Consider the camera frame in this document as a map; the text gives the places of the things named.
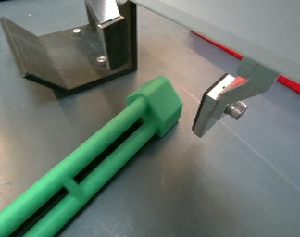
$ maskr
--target green plastic bar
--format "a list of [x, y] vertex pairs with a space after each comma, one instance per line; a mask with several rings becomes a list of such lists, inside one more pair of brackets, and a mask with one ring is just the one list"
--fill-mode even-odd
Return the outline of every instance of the green plastic bar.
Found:
[[[26, 236], [54, 236], [94, 194], [108, 183], [149, 139], [162, 137], [176, 125], [182, 102], [169, 80], [158, 77], [126, 98], [128, 107], [95, 135], [58, 163], [47, 174], [0, 212], [0, 237], [9, 236], [26, 222], [62, 187], [69, 191]], [[91, 163], [137, 120], [141, 127], [109, 155], [81, 183], [74, 176]]]
[[91, 163], [146, 110], [146, 100], [138, 98], [3, 209], [0, 212], [0, 237], [9, 236], [17, 230], [63, 186], [67, 189], [73, 186], [70, 179]]
[[98, 190], [108, 183], [121, 167], [136, 155], [149, 139], [154, 136], [158, 125], [149, 121], [128, 138], [125, 143], [117, 148], [109, 158], [95, 168], [81, 184], [74, 187], [70, 194], [62, 199], [59, 204], [41, 219], [26, 236], [54, 236], [65, 223], [70, 220], [81, 207], [87, 203]]

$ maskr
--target red stripe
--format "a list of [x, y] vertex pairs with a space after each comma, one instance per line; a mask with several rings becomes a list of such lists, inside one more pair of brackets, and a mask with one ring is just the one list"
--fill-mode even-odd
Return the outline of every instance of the red stripe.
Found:
[[[220, 47], [222, 50], [225, 50], [230, 55], [233, 55], [236, 58], [242, 59], [242, 55], [234, 52], [230, 48], [222, 46], [217, 42], [212, 41], [209, 38], [206, 38], [204, 35], [194, 32], [201, 38], [204, 38], [206, 41], [209, 41], [212, 44], [214, 44], [217, 47]], [[300, 93], [300, 83], [295, 82], [292, 79], [287, 78], [285, 76], [279, 76], [277, 81], [283, 83], [285, 86], [292, 88], [297, 93]]]

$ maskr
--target hole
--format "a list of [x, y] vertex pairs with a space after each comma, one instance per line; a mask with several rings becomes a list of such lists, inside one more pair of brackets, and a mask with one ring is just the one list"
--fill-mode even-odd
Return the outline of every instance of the hole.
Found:
[[26, 222], [19, 226], [19, 228], [14, 231], [10, 237], [23, 236], [38, 221], [45, 217], [47, 212], [55, 207], [63, 197], [67, 195], [67, 190], [62, 188], [54, 196], [47, 200], [47, 202], [42, 205], [42, 207], [37, 210], [37, 212], [30, 216]]
[[142, 124], [136, 122], [132, 127], [126, 130], [126, 132], [118, 137], [118, 139], [110, 144], [106, 150], [99, 154], [99, 156], [93, 160], [93, 162], [79, 171], [75, 175], [74, 179], [77, 183], [81, 183], [89, 174], [94, 171], [98, 165], [105, 161], [113, 151], [118, 148], [118, 146], [125, 142], [126, 138], [136, 132]]

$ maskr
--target screw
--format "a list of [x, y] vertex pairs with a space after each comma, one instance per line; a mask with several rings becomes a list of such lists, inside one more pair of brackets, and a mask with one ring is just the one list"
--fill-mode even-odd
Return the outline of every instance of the screw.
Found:
[[105, 66], [106, 65], [106, 58], [104, 57], [104, 56], [99, 56], [97, 59], [95, 59], [95, 61], [97, 61], [97, 65], [98, 66]]
[[79, 28], [74, 29], [74, 36], [81, 36], [82, 35], [82, 30]]
[[245, 104], [244, 101], [238, 101], [226, 107], [225, 113], [230, 115], [233, 119], [238, 120], [248, 107], [249, 105]]

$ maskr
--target dark metal bracket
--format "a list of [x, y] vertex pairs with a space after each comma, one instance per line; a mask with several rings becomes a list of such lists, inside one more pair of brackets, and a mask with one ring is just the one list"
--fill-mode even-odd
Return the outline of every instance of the dark metal bracket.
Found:
[[22, 76], [63, 94], [75, 94], [136, 71], [137, 6], [128, 1], [118, 7], [128, 22], [128, 58], [114, 70], [97, 61], [105, 53], [90, 11], [90, 24], [43, 36], [34, 35], [13, 21], [0, 18]]

